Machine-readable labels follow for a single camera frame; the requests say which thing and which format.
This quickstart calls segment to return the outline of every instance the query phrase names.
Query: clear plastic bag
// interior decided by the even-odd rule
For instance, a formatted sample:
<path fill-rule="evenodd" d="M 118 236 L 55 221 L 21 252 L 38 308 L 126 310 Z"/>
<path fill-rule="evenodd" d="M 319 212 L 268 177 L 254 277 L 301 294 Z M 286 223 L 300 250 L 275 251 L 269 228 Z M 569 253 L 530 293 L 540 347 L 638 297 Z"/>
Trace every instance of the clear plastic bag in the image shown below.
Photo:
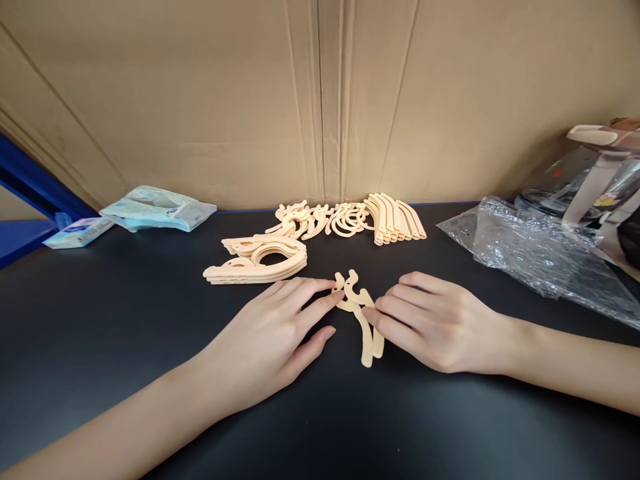
<path fill-rule="evenodd" d="M 483 265 L 508 273 L 542 296 L 564 297 L 640 329 L 640 303 L 593 253 L 596 230 L 567 227 L 494 197 L 438 227 Z"/>

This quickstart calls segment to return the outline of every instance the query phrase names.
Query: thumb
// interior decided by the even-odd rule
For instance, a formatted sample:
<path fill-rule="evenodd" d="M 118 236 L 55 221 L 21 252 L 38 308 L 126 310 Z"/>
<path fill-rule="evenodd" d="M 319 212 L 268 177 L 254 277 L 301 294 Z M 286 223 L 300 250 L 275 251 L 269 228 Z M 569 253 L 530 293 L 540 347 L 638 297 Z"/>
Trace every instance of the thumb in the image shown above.
<path fill-rule="evenodd" d="M 280 370 L 283 388 L 292 384 L 292 382 L 298 378 L 298 375 L 302 373 L 302 370 L 307 368 L 320 356 L 325 347 L 325 343 L 334 333 L 335 328 L 328 325 L 318 330 L 308 342 L 296 348 Z"/>

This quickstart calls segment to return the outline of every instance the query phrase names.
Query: forearm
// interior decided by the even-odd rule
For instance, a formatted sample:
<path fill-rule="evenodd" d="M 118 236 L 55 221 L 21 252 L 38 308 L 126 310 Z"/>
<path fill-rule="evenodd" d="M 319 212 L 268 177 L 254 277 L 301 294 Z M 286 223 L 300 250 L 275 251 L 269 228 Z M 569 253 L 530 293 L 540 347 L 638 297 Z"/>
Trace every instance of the forearm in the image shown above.
<path fill-rule="evenodd" d="M 640 349 L 519 322 L 504 374 L 640 416 Z"/>
<path fill-rule="evenodd" d="M 187 362 L 0 478 L 140 478 L 220 420 L 199 384 Z"/>

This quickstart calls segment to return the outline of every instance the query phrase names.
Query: wet wipes package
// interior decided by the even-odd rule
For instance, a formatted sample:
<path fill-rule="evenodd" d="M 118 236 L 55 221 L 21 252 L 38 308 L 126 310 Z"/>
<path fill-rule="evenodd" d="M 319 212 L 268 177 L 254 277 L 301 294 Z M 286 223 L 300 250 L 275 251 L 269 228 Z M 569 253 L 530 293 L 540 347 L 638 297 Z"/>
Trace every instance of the wet wipes package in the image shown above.
<path fill-rule="evenodd" d="M 130 232 L 170 227 L 190 232 L 217 210 L 215 205 L 186 195 L 142 185 L 100 210 L 100 215 Z"/>
<path fill-rule="evenodd" d="M 43 243 L 52 249 L 84 247 L 113 226 L 111 220 L 98 217 L 78 220 Z"/>

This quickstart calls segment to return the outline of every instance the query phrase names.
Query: left hand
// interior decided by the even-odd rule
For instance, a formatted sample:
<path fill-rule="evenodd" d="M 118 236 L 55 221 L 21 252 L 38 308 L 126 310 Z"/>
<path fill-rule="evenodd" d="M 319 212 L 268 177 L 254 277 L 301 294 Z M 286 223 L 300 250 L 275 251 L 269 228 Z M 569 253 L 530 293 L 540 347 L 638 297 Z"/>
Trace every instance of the left hand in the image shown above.
<path fill-rule="evenodd" d="M 334 285 L 332 280 L 300 277 L 274 283 L 190 361 L 204 388 L 210 389 L 217 417 L 249 408 L 282 390 L 320 356 L 335 328 L 328 325 L 304 345 L 300 342 L 342 300 L 344 291 L 301 309 L 313 294 Z"/>

